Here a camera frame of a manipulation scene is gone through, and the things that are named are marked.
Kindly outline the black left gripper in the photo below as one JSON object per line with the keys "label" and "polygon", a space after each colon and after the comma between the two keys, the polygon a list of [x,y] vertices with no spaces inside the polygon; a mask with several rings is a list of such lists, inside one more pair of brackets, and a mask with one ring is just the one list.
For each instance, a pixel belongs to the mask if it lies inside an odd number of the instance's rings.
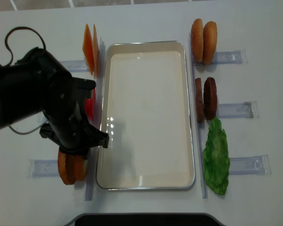
{"label": "black left gripper", "polygon": [[86,156],[95,146],[108,148],[108,133],[92,126],[86,116],[84,103],[96,88],[93,80],[57,75],[46,90],[44,116],[40,135],[59,146],[61,152]]}

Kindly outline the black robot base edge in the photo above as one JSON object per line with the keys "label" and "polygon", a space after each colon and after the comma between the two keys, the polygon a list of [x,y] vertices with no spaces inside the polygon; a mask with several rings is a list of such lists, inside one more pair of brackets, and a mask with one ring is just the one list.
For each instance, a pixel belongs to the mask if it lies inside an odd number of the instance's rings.
{"label": "black robot base edge", "polygon": [[85,215],[76,226],[220,226],[221,223],[202,214],[98,214]]}

